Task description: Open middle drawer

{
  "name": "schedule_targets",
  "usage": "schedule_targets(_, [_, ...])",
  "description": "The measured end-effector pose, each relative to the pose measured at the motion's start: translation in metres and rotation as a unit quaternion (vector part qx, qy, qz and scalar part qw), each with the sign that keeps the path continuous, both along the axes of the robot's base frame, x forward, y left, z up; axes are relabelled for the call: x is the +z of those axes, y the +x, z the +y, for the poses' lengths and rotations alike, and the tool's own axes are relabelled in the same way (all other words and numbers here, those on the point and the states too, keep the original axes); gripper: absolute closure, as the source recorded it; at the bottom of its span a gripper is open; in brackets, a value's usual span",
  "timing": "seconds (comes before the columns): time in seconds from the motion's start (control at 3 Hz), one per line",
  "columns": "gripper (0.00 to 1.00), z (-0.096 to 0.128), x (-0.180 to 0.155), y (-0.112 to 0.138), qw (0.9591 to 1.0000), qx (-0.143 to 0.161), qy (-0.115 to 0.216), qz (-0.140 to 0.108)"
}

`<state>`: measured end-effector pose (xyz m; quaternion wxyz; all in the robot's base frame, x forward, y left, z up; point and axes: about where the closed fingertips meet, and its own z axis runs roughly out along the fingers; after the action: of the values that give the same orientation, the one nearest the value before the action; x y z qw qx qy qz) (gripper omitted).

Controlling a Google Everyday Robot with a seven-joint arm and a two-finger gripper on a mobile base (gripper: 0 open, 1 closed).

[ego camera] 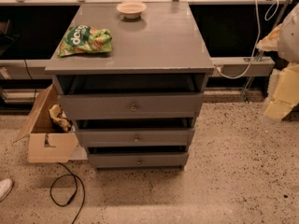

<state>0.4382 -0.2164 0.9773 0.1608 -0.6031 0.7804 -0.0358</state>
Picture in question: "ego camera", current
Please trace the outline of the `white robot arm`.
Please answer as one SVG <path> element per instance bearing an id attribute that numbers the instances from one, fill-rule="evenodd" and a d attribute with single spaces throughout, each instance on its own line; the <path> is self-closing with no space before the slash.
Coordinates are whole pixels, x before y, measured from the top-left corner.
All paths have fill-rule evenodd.
<path id="1" fill-rule="evenodd" d="M 281 71 L 272 71 L 263 108 L 266 119 L 282 120 L 299 105 L 299 5 L 256 48 L 276 51 L 288 63 Z"/>

